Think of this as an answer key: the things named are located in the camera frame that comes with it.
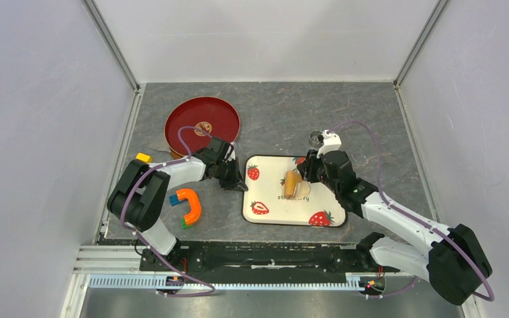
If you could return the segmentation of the wooden dough roller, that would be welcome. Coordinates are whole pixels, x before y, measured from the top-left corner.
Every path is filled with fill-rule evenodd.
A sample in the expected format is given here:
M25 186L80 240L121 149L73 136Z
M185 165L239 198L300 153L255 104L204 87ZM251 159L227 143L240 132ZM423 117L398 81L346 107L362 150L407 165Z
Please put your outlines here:
M286 174L285 174L285 178L284 178L283 188L284 189L288 189L289 187L292 186L292 184L295 185L296 183L299 183L299 182L302 182L302 181L303 180L302 180L302 178L299 175L297 170L287 171Z

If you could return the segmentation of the small dough ball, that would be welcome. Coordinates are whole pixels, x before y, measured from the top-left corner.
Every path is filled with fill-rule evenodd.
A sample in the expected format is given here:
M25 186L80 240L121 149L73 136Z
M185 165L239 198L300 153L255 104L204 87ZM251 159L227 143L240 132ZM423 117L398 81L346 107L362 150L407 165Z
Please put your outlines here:
M302 181L295 185L292 184L288 189L284 189L284 197L289 200L302 200L310 194L310 191L310 183Z

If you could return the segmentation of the white strawberry enamel tray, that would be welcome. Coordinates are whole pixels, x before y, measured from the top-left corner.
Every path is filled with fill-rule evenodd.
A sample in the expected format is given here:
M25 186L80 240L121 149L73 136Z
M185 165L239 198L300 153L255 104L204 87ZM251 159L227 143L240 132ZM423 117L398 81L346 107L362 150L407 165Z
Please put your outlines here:
M321 183L310 183L310 194L302 200L284 198L287 171L296 170L301 156L254 155L246 163L243 217L257 224L311 227L340 227L347 213Z

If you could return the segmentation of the small metal cup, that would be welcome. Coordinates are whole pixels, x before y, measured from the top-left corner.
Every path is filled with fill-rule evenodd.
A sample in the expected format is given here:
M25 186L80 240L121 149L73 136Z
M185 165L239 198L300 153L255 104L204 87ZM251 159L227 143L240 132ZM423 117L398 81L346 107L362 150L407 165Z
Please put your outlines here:
M315 130L310 133L309 145L313 148L320 148L323 145L323 135L321 131Z

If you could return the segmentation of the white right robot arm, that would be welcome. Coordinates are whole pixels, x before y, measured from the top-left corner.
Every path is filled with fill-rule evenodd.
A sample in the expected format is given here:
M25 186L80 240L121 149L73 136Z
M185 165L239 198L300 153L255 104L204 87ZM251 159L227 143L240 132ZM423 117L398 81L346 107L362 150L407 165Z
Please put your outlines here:
M304 181L329 189L345 212L404 239L399 243L380 233L362 239L356 253L362 269L384 266L407 272L429 282L453 305L464 304L472 295L494 301L488 282L492 267L470 228L450 227L398 206L378 186L356 177L343 151L318 154L310 150L296 169Z

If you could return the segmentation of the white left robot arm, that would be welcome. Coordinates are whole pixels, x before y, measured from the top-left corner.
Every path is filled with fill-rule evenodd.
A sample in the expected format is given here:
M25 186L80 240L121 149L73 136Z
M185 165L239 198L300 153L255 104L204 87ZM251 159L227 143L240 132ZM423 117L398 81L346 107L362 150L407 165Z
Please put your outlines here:
M182 260L175 248L178 239L160 220L168 190L190 182L215 178L224 190L247 191L230 142L213 137L191 156L165 163L130 161L107 200L107 210L122 226L136 231L144 243L157 251L156 262L165 270L176 269Z

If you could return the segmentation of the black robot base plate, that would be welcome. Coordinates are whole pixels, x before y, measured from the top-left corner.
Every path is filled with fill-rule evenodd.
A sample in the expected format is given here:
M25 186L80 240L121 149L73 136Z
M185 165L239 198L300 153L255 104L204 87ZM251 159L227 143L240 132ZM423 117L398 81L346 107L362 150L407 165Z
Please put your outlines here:
M339 283L346 273L395 273L355 244L182 240L167 261L208 283Z

